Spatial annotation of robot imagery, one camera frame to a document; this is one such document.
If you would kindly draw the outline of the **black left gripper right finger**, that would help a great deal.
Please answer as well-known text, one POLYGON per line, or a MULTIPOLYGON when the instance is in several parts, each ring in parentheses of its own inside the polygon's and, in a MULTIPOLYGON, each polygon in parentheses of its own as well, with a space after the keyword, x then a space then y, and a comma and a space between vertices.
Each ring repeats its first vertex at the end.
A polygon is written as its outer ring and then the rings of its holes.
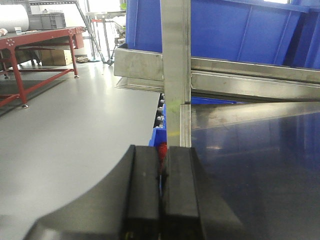
POLYGON ((217 191, 194 148, 171 146, 162 172, 163 240, 245 240, 247 231, 217 191))

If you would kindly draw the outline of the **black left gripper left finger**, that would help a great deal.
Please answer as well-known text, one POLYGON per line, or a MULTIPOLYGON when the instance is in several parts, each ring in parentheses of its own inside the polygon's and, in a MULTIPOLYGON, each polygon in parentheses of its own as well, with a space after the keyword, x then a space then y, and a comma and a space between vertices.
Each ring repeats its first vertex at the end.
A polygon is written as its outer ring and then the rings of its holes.
POLYGON ((95 186, 40 217, 26 240, 156 240, 159 237, 158 153, 131 145, 95 186))

